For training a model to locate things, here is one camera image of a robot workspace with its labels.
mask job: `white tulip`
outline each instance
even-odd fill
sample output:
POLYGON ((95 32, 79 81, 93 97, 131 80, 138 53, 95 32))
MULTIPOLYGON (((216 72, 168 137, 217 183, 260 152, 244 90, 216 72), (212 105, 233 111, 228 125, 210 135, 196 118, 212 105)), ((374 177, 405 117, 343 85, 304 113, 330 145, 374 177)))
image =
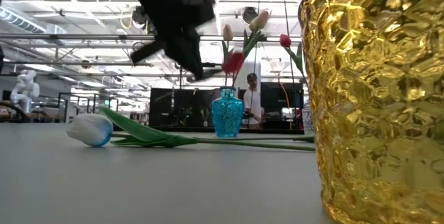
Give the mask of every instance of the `white tulip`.
POLYGON ((79 114, 67 134, 89 146, 100 147, 110 141, 112 122, 101 114, 79 114))

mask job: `white robot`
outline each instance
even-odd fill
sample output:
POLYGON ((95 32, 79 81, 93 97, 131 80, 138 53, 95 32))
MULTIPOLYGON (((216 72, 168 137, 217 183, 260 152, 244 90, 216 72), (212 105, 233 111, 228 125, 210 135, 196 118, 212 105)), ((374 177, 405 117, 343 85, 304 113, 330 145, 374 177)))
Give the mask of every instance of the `white robot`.
POLYGON ((40 94, 40 87, 34 83, 35 71, 23 70, 17 76, 17 84, 11 91, 11 104, 19 105, 25 113, 31 111, 31 102, 40 94))

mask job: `tulip leaf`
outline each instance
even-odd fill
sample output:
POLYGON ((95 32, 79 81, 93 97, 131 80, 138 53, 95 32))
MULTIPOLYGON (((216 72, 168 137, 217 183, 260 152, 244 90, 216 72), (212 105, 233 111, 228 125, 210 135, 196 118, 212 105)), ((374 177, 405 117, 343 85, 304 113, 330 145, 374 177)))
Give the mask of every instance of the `tulip leaf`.
POLYGON ((120 115, 108 108, 102 107, 101 111, 111 122, 125 130, 132 137, 124 140, 112 141, 116 145, 137 145, 143 147, 165 147, 174 148, 177 146, 197 144, 196 139, 170 135, 160 130, 140 125, 139 123, 120 115))
POLYGON ((225 41, 222 41, 222 49, 223 49, 223 62, 226 63, 228 58, 228 47, 225 44, 225 41))
POLYGON ((261 31, 254 31, 251 34, 252 34, 252 37, 250 37, 250 40, 248 41, 248 45, 244 49, 244 58, 248 57, 248 54, 250 54, 250 52, 253 49, 253 47, 256 46, 257 41, 259 40, 259 38, 261 36, 263 36, 261 31))
POLYGON ((244 29, 244 49, 245 46, 247 46, 248 44, 248 35, 247 35, 247 30, 244 29))
POLYGON ((162 141, 171 137, 171 135, 160 130, 140 125, 133 120, 124 117, 108 108, 102 107, 101 111, 107 118, 109 118, 109 120, 111 120, 111 122, 119 126, 122 130, 125 130, 128 134, 136 137, 137 139, 143 141, 162 141))
POLYGON ((290 55, 291 59, 296 64, 296 68, 301 72, 302 75, 304 75, 304 68, 302 66, 302 56, 296 55, 289 47, 284 47, 285 51, 290 55))

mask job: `textured gold vase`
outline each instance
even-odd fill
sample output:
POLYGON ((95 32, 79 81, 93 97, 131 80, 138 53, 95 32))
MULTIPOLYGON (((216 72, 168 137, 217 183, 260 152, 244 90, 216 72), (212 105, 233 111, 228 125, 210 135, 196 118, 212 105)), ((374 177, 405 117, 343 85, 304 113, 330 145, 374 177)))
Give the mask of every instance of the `textured gold vase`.
POLYGON ((328 214, 444 224, 444 0, 305 0, 300 20, 328 214))

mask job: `person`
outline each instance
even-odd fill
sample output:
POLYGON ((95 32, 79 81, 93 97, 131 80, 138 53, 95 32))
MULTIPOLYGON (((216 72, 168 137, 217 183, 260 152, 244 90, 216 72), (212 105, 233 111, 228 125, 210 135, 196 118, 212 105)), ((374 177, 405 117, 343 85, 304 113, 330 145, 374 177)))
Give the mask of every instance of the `person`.
POLYGON ((263 109, 261 108, 261 94, 257 91, 257 76, 254 73, 247 75, 248 89, 244 94, 245 111, 253 116, 247 120, 248 128, 260 129, 263 109))

